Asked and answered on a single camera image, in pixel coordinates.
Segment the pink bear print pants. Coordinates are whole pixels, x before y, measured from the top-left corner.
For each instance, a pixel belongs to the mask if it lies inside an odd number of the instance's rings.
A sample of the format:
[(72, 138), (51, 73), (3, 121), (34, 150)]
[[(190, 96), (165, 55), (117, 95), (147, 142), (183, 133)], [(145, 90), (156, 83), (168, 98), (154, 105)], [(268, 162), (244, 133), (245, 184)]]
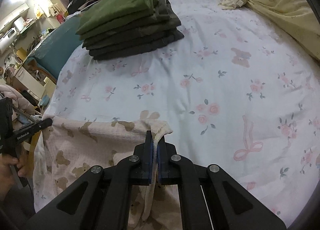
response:
[[(108, 168), (133, 154), (151, 131), (153, 145), (172, 129), (157, 118), (109, 123), (74, 121), (51, 116), (34, 151), (34, 208), (38, 212), (92, 166)], [(176, 186), (134, 186), (129, 229), (182, 229)]]

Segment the white floral bed sheet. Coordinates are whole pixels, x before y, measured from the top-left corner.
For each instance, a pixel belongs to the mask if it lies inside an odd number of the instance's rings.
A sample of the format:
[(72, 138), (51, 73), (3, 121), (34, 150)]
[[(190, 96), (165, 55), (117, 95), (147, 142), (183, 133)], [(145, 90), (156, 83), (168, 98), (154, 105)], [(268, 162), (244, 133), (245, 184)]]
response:
[(183, 39), (107, 61), (77, 47), (45, 116), (165, 121), (181, 156), (218, 164), (291, 225), (319, 181), (319, 67), (250, 9), (169, 1)]

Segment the green folded garment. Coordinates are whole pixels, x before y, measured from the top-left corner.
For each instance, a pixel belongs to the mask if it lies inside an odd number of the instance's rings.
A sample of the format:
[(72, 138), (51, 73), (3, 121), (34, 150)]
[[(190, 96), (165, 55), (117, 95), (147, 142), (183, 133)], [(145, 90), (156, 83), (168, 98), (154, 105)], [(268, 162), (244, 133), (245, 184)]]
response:
[(157, 0), (101, 0), (82, 13), (76, 34), (88, 39), (154, 14)]

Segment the dark grey folded clothes stack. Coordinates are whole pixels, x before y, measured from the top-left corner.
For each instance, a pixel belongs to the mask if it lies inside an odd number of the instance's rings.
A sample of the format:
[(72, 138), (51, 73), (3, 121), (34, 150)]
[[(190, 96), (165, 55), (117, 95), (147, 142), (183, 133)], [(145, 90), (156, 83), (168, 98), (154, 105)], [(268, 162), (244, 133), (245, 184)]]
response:
[(157, 0), (153, 15), (84, 39), (82, 47), (95, 60), (125, 58), (163, 48), (184, 38), (181, 21), (169, 0)]

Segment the cream yellow quilt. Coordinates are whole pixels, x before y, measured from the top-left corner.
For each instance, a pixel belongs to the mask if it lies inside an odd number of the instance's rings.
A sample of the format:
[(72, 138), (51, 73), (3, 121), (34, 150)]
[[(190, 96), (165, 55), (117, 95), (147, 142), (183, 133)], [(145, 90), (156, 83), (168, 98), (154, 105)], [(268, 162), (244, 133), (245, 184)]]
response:
[(223, 9), (248, 6), (291, 35), (319, 60), (319, 22), (307, 0), (221, 0)]

